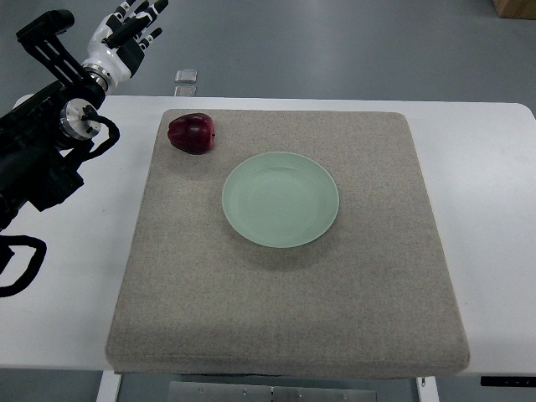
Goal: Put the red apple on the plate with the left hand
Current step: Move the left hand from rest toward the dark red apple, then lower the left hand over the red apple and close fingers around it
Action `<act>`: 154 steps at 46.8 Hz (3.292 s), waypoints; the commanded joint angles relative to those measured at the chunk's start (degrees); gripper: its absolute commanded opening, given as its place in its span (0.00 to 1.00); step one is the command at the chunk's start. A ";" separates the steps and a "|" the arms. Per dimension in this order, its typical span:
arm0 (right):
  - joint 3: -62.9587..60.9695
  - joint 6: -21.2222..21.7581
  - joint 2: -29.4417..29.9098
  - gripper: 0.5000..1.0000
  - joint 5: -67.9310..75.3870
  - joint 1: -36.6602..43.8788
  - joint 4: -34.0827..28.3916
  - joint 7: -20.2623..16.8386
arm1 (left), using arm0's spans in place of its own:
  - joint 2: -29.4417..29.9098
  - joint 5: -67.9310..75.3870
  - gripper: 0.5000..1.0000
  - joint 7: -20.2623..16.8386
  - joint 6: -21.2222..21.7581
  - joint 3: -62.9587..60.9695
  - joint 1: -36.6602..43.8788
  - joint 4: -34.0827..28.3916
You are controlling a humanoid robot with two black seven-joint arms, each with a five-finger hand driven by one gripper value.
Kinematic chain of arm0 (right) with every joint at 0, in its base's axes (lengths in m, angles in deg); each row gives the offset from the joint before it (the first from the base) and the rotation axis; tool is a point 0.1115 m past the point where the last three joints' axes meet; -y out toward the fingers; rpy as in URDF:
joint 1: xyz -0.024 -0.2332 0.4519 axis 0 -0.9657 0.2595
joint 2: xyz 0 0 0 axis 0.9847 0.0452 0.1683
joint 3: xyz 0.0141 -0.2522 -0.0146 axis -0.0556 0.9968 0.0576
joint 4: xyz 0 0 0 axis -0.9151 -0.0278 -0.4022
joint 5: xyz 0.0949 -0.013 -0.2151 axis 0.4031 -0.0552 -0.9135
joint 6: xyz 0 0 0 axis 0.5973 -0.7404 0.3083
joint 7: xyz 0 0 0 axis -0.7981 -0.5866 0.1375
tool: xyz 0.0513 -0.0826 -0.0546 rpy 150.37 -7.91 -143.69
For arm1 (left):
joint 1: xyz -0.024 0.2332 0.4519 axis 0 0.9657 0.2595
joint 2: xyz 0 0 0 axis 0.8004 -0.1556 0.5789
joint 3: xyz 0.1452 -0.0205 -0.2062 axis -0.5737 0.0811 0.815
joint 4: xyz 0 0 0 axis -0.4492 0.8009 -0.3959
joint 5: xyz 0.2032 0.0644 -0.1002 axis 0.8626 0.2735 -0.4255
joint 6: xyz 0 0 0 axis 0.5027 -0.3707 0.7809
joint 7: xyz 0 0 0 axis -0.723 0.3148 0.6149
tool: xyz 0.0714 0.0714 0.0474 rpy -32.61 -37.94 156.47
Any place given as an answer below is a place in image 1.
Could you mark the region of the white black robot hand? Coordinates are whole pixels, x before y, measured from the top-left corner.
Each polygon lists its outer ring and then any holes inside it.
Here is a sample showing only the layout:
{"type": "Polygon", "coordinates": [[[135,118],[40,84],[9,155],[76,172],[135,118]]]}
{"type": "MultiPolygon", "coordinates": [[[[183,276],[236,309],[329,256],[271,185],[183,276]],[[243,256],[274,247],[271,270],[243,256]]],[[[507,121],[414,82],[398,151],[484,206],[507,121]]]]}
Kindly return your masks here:
{"type": "Polygon", "coordinates": [[[123,1],[104,17],[88,44],[88,58],[82,66],[110,93],[138,71],[145,53],[162,33],[154,23],[168,6],[168,0],[123,1]]]}

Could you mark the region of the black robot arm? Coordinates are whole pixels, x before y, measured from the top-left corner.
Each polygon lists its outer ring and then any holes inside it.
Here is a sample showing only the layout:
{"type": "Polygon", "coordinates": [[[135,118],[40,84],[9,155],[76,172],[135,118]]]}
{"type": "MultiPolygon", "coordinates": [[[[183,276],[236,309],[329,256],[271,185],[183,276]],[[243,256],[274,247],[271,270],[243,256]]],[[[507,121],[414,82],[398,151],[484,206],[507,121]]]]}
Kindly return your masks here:
{"type": "Polygon", "coordinates": [[[75,22],[68,10],[48,11],[21,28],[18,42],[56,80],[1,119],[1,227],[31,203],[44,211],[63,203],[84,183],[80,165],[120,138],[98,114],[105,91],[64,48],[59,35],[75,22]]]}

